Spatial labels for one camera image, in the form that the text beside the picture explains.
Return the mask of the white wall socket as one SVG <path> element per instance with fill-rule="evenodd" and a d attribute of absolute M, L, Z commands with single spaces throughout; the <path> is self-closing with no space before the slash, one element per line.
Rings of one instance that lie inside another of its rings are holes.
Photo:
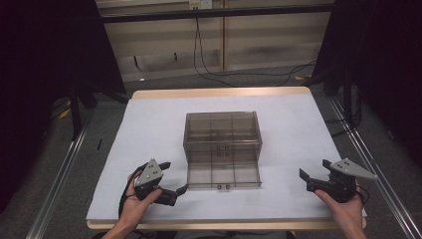
<path fill-rule="evenodd" d="M 212 0 L 189 0 L 190 10 L 209 10 L 212 8 Z"/>

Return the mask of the black horizontal bar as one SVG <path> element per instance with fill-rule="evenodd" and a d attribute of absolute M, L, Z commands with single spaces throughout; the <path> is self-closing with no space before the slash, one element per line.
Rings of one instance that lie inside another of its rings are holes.
<path fill-rule="evenodd" d="M 170 12 L 137 13 L 137 14 L 112 14 L 101 16 L 103 23 L 126 23 L 146 22 L 164 20 L 183 20 L 219 17 L 241 17 L 276 14 L 303 14 L 331 12 L 335 8 L 334 3 L 291 5 L 274 7 L 252 7 L 252 8 L 226 8 L 208 10 L 183 10 Z"/>

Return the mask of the person's left hand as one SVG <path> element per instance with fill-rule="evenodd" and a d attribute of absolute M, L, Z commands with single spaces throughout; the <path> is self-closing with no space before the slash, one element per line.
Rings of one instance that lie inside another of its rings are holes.
<path fill-rule="evenodd" d="M 118 219 L 118 225 L 125 231 L 133 231 L 141 222 L 149 205 L 161 195 L 160 188 L 154 189 L 144 199 L 139 200 L 135 196 L 134 177 L 130 175 L 127 178 L 128 189 L 125 192 L 126 200 L 123 204 L 121 214 Z"/>

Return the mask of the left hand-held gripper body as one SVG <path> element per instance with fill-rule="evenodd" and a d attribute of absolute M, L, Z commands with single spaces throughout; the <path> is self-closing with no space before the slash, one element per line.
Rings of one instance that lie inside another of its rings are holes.
<path fill-rule="evenodd" d="M 134 182 L 135 196 L 143 200 L 150 192 L 156 189 L 162 179 L 163 172 L 159 164 L 153 158 L 142 170 Z"/>

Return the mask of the person's right hand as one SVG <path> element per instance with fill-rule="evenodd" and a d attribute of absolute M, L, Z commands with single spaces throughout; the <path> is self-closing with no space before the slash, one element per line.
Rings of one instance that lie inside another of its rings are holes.
<path fill-rule="evenodd" d="M 335 201 L 323 190 L 316 190 L 315 195 L 324 202 L 332 213 L 332 217 L 339 231 L 357 231 L 363 230 L 362 210 L 363 205 L 361 199 L 355 195 L 352 199 L 345 203 Z"/>

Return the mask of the smoky transparent drawer box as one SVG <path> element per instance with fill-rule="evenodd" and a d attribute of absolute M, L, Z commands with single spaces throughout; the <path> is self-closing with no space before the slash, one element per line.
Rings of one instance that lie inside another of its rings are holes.
<path fill-rule="evenodd" d="M 186 115 L 183 147 L 189 165 L 257 163 L 262 144 L 256 112 Z"/>

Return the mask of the black metal stand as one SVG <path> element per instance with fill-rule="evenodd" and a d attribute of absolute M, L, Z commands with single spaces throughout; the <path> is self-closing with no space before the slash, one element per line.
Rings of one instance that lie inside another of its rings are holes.
<path fill-rule="evenodd" d="M 72 84 L 69 97 L 73 121 L 72 140 L 76 140 L 83 128 L 80 104 L 83 104 L 86 109 L 94 109 L 98 102 L 94 97 L 92 89 L 86 84 Z"/>
<path fill-rule="evenodd" d="M 349 124 L 353 124 L 351 86 L 351 74 L 348 67 L 345 65 L 333 67 L 323 83 L 323 91 L 327 96 L 334 96 L 338 93 L 339 89 L 342 89 L 343 112 L 345 120 Z"/>

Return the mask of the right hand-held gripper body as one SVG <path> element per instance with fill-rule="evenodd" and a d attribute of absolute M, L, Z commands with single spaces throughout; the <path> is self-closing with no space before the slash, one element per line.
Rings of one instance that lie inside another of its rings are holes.
<path fill-rule="evenodd" d="M 323 190 L 339 203 L 348 202 L 355 195 L 358 195 L 361 202 L 365 203 L 369 198 L 369 192 L 366 189 L 363 189 L 364 193 L 357 190 L 357 177 L 371 180 L 378 179 L 376 174 L 345 158 L 337 162 L 331 162 L 328 181 L 313 178 L 313 183 L 306 183 L 307 191 Z"/>

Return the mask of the black curtain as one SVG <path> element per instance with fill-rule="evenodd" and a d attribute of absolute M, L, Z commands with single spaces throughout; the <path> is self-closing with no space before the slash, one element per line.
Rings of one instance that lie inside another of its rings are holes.
<path fill-rule="evenodd" d="M 0 0 L 0 213 L 22 184 L 53 102 L 125 87 L 96 0 Z"/>
<path fill-rule="evenodd" d="M 313 83 L 360 92 L 422 167 L 422 0 L 334 0 Z"/>

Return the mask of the metal floor rail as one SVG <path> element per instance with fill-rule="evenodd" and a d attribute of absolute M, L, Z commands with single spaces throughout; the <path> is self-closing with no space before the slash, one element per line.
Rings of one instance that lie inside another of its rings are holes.
<path fill-rule="evenodd" d="M 398 197 L 389 181 L 385 177 L 381 168 L 374 159 L 372 153 L 366 146 L 364 140 L 361 138 L 359 132 L 353 128 L 346 120 L 343 112 L 343 107 L 340 102 L 333 97 L 328 98 L 336 116 L 339 118 L 343 128 L 346 130 L 347 136 L 349 137 L 354 148 L 357 150 L 359 157 L 361 158 L 365 167 L 372 173 L 378 176 L 375 180 L 375 184 L 384 198 L 384 201 L 388 205 L 390 211 L 397 220 L 402 231 L 406 235 L 407 239 L 422 239 L 422 232 L 416 225 L 413 217 L 403 204 L 402 200 Z"/>
<path fill-rule="evenodd" d="M 55 177 L 54 183 L 41 207 L 37 216 L 26 236 L 25 239 L 43 239 L 47 227 L 50 223 L 55 208 L 57 207 L 59 198 L 64 189 L 65 183 L 72 170 L 73 164 L 79 154 L 80 148 L 84 142 L 87 134 L 87 129 L 95 114 L 95 110 L 88 110 L 87 117 L 83 122 L 81 131 L 77 134 L 76 138 L 67 151 L 66 157 Z"/>

